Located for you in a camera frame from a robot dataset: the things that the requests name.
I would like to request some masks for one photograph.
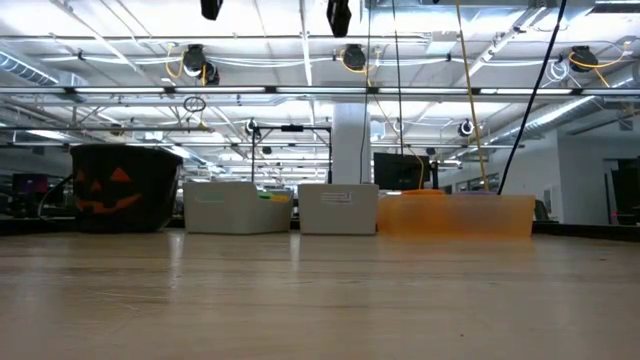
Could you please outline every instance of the label on bin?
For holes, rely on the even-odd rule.
[[[224,195],[219,192],[206,192],[196,195],[195,199],[200,203],[223,203]]]
[[[322,193],[320,194],[320,202],[328,205],[351,205],[351,192],[339,193]]]

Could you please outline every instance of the jack-o'-lantern bucket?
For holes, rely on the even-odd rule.
[[[152,232],[171,219],[182,158],[117,144],[75,146],[71,155],[80,231]]]

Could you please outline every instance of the orange translucent bin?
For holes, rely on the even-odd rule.
[[[417,190],[378,200],[378,231],[393,239],[530,240],[535,197]]]

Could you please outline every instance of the wooden table surface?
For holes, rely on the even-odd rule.
[[[2,359],[638,359],[640,245],[0,238]]]

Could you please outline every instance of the black monitor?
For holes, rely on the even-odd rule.
[[[422,182],[430,181],[428,156],[420,156],[424,163]],[[417,190],[420,184],[420,161],[414,155],[373,154],[373,176],[381,190]]]
[[[16,194],[46,194],[49,178],[44,174],[13,174],[13,192]]]

